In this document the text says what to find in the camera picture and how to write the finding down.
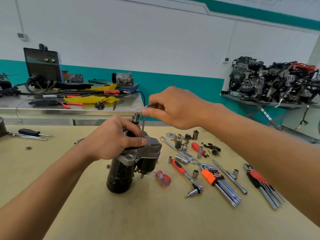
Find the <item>black screwdriver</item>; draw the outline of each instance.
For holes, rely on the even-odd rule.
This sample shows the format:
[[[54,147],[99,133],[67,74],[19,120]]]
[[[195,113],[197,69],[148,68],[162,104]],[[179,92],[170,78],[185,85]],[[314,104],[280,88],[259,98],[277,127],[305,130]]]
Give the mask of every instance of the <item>black screwdriver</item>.
[[[48,136],[48,135],[43,135],[43,134],[40,134],[40,131],[34,131],[32,129],[19,129],[18,130],[18,133],[19,134],[22,134],[22,135],[26,135],[26,136],[46,136],[46,137],[52,137],[52,136]]]

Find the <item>hand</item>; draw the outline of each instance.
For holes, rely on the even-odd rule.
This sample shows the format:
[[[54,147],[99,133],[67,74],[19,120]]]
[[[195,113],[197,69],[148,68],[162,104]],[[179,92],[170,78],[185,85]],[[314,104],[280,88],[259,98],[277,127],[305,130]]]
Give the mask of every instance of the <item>hand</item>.
[[[201,111],[209,102],[186,89],[168,87],[149,97],[149,104],[158,108],[145,108],[144,116],[159,119],[178,129],[187,130],[200,125]]]
[[[138,137],[128,137],[123,129],[133,132]],[[94,130],[78,145],[85,148],[86,156],[94,161],[109,160],[120,155],[125,148],[141,147],[147,143],[141,137],[140,128],[120,116],[113,116]]]

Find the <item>yellow cloth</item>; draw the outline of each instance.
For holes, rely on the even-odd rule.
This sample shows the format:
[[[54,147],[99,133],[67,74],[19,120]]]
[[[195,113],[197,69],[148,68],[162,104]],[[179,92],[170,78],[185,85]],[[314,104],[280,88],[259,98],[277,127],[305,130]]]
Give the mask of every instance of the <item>yellow cloth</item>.
[[[65,101],[69,103],[83,103],[83,104],[95,104],[98,102],[104,102],[104,103],[114,103],[120,101],[120,99],[115,98],[114,96],[110,97],[99,97],[99,96],[88,96],[88,97],[64,97]]]
[[[110,86],[101,86],[97,88],[86,88],[85,90],[77,91],[103,91],[103,90],[114,90],[117,87],[117,84],[111,84]]]

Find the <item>wooden work table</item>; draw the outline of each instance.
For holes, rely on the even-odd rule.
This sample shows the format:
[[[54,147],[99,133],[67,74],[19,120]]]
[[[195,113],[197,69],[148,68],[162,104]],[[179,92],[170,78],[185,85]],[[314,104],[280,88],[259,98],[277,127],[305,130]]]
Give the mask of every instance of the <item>wooden work table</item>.
[[[5,136],[0,138],[0,206],[25,189],[46,168],[61,157],[78,139],[86,137],[94,126],[7,126],[7,130],[29,128],[53,135],[48,141]],[[173,127],[146,127],[152,137],[160,139],[166,133],[189,133]],[[204,193],[184,198],[192,190],[191,182],[171,165],[168,157],[176,152],[162,144],[156,170],[162,170],[171,179],[171,185],[162,187],[154,173],[140,179],[136,173],[129,191],[111,193],[106,188],[111,161],[91,164],[58,214],[45,239],[319,239],[320,228],[309,221],[289,202],[274,211],[261,193],[247,178],[245,161],[219,139],[200,131],[197,142],[209,143],[222,149],[216,160],[226,169],[239,169],[238,182],[248,191],[241,194],[237,208],[200,174],[197,181]],[[189,147],[189,153],[196,156]],[[200,160],[211,163],[209,159]],[[197,165],[183,165],[192,175]]]

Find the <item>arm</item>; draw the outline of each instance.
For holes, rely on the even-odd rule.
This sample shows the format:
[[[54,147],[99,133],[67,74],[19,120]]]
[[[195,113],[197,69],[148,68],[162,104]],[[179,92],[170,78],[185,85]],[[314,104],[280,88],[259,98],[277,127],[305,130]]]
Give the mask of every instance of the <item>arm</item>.
[[[112,159],[127,147],[146,144],[133,123],[114,116],[67,151],[24,191],[0,209],[0,239],[42,239],[85,169],[99,159]]]
[[[170,87],[149,98],[143,115],[178,129],[201,126],[257,169],[287,200],[320,226],[320,148]]]

